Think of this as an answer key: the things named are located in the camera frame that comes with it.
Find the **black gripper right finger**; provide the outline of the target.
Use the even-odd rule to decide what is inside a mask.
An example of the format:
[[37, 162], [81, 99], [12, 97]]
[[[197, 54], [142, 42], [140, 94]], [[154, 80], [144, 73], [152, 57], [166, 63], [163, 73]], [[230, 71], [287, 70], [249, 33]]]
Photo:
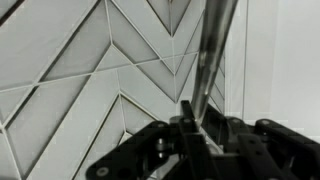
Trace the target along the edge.
[[222, 149], [221, 180], [320, 180], [320, 144], [273, 120], [249, 125], [209, 106], [202, 128]]

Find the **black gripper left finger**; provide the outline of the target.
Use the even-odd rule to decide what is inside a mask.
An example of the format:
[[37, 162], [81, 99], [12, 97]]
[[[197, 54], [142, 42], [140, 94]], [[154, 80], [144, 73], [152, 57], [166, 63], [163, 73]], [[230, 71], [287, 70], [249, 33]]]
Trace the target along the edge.
[[182, 115], [166, 123], [153, 121], [92, 163], [86, 180], [147, 180], [170, 157], [179, 161], [163, 180], [216, 180], [204, 136], [198, 131], [191, 103], [183, 100]]

